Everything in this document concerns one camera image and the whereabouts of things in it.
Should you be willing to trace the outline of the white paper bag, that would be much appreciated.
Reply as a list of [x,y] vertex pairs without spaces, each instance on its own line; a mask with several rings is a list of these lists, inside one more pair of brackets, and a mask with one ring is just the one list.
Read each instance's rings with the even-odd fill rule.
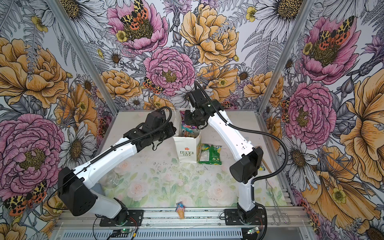
[[186,109],[178,110],[175,117],[177,123],[177,133],[173,136],[173,139],[175,141],[179,162],[197,164],[201,154],[201,131],[199,130],[199,135],[196,138],[182,136],[180,111],[185,110]]

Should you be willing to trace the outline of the green candy packet large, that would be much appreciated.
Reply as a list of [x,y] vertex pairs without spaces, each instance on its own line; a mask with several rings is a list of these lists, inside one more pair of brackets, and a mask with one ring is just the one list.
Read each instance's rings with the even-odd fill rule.
[[220,155],[221,149],[222,146],[202,144],[200,159],[198,163],[204,165],[222,165]]

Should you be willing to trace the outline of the purple berries candy packet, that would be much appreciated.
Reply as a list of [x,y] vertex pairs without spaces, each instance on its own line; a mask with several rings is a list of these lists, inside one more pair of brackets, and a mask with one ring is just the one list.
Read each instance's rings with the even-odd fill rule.
[[180,111],[182,136],[188,138],[196,138],[199,130],[196,126],[187,125],[185,122],[185,111]]

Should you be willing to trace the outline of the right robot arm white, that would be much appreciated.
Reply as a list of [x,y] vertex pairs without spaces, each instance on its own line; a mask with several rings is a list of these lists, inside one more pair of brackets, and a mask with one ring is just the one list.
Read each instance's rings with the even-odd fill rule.
[[230,173],[240,184],[238,214],[243,223],[249,223],[258,210],[254,203],[252,180],[258,174],[264,152],[231,127],[232,122],[218,101],[210,101],[201,90],[193,90],[188,98],[193,110],[186,110],[185,123],[198,128],[206,125],[212,127],[234,156],[235,163],[230,166]]

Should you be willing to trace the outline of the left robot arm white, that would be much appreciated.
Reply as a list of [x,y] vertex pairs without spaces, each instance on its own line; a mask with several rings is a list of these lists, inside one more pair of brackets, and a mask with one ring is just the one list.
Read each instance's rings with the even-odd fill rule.
[[161,107],[147,115],[144,123],[126,132],[118,142],[90,161],[73,169],[63,168],[58,175],[58,197],[75,217],[87,213],[106,217],[116,225],[129,219],[127,207],[118,199],[107,198],[92,190],[94,185],[116,166],[146,147],[154,147],[173,137],[173,110]]

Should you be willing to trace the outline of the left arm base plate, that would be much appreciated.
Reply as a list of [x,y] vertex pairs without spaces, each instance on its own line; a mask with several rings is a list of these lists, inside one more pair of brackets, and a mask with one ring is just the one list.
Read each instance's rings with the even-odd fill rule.
[[121,211],[115,218],[102,217],[100,227],[140,227],[143,221],[144,210]]

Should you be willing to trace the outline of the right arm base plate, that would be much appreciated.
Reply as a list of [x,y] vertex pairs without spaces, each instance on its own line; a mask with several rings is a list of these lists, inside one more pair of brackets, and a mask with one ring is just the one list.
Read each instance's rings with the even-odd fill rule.
[[224,218],[226,226],[260,226],[266,223],[266,213],[257,208],[248,212],[242,209],[225,209]]

